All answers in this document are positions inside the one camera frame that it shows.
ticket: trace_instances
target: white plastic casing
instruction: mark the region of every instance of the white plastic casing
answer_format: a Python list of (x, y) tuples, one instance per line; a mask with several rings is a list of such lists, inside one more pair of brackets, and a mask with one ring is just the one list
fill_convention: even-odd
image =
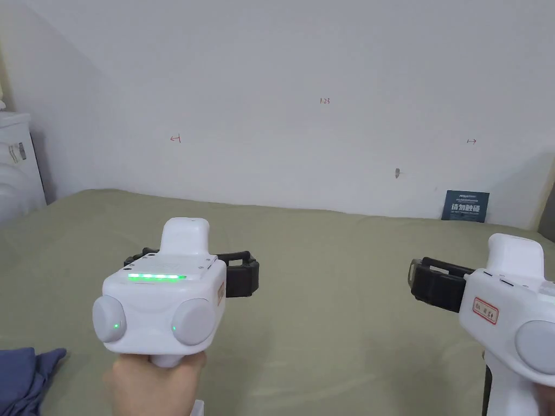
[(459, 319), (486, 350), (487, 415), (537, 416), (534, 383), (555, 387), (555, 283), (539, 243), (494, 234), (489, 247), (487, 267), (466, 276)]
[[(93, 322), (107, 349), (147, 354), (172, 367), (182, 356), (210, 346), (225, 309), (226, 264), (208, 253), (208, 232), (204, 219), (172, 218), (158, 253), (104, 280)], [(144, 274), (152, 277), (130, 277)]]

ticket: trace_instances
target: dark blue card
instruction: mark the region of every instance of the dark blue card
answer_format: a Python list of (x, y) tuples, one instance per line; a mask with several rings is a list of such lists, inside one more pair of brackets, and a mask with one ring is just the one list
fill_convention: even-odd
[(485, 222), (489, 192), (447, 191), (442, 220)]

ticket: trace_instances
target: blue cloth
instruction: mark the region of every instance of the blue cloth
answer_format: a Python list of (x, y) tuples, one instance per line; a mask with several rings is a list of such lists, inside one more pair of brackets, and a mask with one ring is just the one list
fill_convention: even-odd
[(0, 415), (38, 416), (39, 406), (63, 348), (35, 355), (34, 348), (0, 350)]

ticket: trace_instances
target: gray round button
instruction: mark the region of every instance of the gray round button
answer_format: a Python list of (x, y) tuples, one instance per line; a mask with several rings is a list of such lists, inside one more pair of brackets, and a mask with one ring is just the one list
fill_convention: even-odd
[(112, 296), (99, 297), (93, 305), (93, 326), (102, 342), (119, 340), (127, 329), (122, 304)]
[(555, 323), (526, 322), (518, 329), (514, 344), (528, 366), (542, 374), (555, 375)]
[(216, 315), (206, 299), (183, 302), (174, 313), (171, 330), (182, 344), (195, 346), (206, 340), (216, 325)]

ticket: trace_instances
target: white wall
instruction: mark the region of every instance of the white wall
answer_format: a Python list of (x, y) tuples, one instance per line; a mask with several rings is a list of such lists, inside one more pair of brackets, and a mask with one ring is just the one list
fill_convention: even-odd
[(554, 21), (551, 0), (27, 0), (0, 6), (0, 38), (50, 199), (117, 187), (436, 218), (456, 189), (532, 227)]

